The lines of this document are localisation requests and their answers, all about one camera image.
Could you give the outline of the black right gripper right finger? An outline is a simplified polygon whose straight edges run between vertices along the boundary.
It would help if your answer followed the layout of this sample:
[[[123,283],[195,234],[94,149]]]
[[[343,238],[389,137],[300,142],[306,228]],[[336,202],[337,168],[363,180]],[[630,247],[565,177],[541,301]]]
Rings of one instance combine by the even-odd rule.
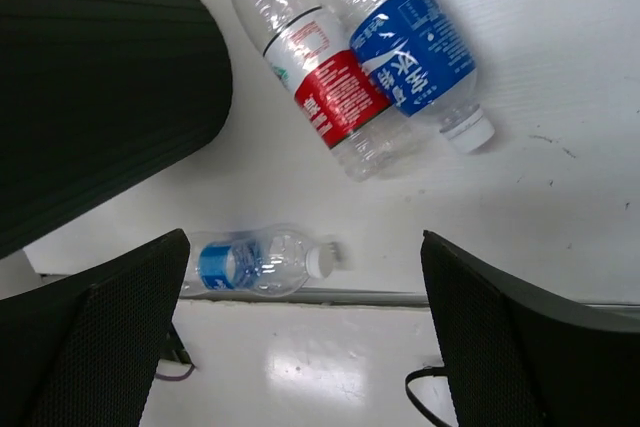
[[[421,265],[459,425],[638,425],[638,319],[553,294],[430,231]]]

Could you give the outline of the red label plastic bottle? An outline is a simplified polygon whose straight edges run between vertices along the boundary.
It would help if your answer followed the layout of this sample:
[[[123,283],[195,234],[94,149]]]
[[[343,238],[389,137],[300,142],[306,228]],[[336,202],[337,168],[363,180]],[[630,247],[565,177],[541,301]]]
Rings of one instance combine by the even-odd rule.
[[[417,152],[408,121],[369,79],[321,0],[231,0],[251,42],[353,180]]]

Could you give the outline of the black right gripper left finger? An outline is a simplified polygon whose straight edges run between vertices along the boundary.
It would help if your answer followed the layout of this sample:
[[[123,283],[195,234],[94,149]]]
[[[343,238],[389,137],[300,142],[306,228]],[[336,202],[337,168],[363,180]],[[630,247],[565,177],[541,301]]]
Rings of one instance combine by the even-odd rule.
[[[176,229],[3,299],[2,425],[138,425],[189,255]]]

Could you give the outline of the small blue label water bottle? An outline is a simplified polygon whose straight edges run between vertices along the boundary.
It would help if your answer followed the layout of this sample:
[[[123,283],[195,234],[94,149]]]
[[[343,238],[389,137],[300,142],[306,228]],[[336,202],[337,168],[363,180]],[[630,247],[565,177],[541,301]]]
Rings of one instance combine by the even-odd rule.
[[[339,263],[335,243],[291,225],[228,233],[189,233],[183,298],[241,293],[282,298],[310,280],[324,280]]]

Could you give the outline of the large blue label plastic bottle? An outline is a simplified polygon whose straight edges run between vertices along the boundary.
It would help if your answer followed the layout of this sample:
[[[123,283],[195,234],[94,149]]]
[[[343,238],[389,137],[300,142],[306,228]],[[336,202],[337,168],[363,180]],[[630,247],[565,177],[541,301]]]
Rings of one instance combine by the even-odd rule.
[[[324,0],[361,66],[412,122],[468,154],[495,128],[476,100],[475,59],[437,0]]]

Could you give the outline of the black plastic bin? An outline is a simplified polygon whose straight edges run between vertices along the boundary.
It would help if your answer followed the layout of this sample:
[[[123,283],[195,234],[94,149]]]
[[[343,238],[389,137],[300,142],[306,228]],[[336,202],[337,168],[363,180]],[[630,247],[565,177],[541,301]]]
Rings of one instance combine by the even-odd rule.
[[[1,252],[210,143],[232,103],[201,0],[1,0]]]

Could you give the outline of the aluminium table edge rail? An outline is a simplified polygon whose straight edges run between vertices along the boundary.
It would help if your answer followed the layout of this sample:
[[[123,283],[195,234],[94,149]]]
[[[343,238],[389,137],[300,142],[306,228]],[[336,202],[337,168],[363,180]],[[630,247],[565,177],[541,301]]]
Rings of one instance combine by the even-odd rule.
[[[182,299],[236,301],[236,302],[289,302],[296,304],[331,304],[347,306],[388,306],[427,308],[426,294],[407,292],[377,292],[364,290],[334,290],[321,288],[302,288],[285,297],[264,297],[248,292],[207,291],[202,293],[181,294]]]

